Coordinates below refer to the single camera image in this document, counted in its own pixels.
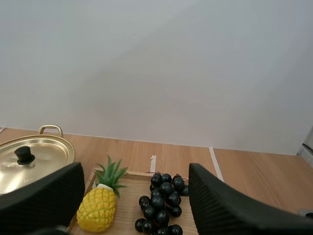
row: gold pot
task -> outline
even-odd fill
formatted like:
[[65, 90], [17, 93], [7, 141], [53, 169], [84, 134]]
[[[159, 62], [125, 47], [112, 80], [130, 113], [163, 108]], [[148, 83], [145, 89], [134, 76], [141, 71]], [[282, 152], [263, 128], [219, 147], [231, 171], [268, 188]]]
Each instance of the gold pot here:
[[[44, 135], [46, 128], [58, 129], [59, 136]], [[73, 145], [63, 139], [59, 126], [45, 125], [38, 135], [0, 144], [0, 194], [12, 192], [71, 164]]]

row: black lid knob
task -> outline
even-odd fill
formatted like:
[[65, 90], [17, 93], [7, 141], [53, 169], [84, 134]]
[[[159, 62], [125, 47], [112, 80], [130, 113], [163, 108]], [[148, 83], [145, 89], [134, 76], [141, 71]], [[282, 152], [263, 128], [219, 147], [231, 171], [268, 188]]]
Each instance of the black lid knob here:
[[28, 146], [20, 147], [17, 150], [15, 150], [14, 153], [18, 157], [18, 164], [19, 165], [29, 164], [33, 160], [35, 160], [35, 156], [31, 154], [30, 147], [28, 147]]

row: grape bunch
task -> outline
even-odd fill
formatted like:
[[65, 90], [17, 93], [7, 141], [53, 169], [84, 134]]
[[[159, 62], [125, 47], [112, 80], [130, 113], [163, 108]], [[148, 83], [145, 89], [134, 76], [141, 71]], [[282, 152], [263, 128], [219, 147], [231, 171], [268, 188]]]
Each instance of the grape bunch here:
[[181, 226], [168, 226], [170, 215], [180, 217], [181, 196], [189, 196], [188, 185], [180, 175], [156, 173], [151, 178], [151, 197], [141, 196], [139, 205], [145, 217], [135, 222], [135, 229], [150, 235], [182, 235]]

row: pineapple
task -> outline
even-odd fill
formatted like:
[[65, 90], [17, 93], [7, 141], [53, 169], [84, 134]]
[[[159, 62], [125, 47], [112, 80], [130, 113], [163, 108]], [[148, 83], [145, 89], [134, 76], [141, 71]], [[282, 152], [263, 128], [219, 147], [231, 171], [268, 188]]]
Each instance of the pineapple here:
[[118, 170], [122, 160], [112, 163], [109, 156], [108, 159], [107, 169], [97, 164], [103, 169], [95, 171], [98, 178], [97, 188], [86, 194], [77, 211], [79, 226], [89, 232], [103, 232], [110, 226], [115, 212], [115, 195], [119, 197], [118, 189], [125, 187], [119, 185], [118, 180], [127, 168]]

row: pot handle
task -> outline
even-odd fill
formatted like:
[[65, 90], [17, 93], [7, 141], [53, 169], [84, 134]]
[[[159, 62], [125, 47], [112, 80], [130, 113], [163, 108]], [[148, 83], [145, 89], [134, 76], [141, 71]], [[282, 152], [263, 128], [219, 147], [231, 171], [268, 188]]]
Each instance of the pot handle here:
[[62, 129], [57, 126], [57, 125], [44, 125], [39, 129], [39, 135], [42, 135], [44, 133], [44, 130], [48, 128], [48, 129], [58, 129], [59, 131], [59, 137], [63, 138], [63, 131]]

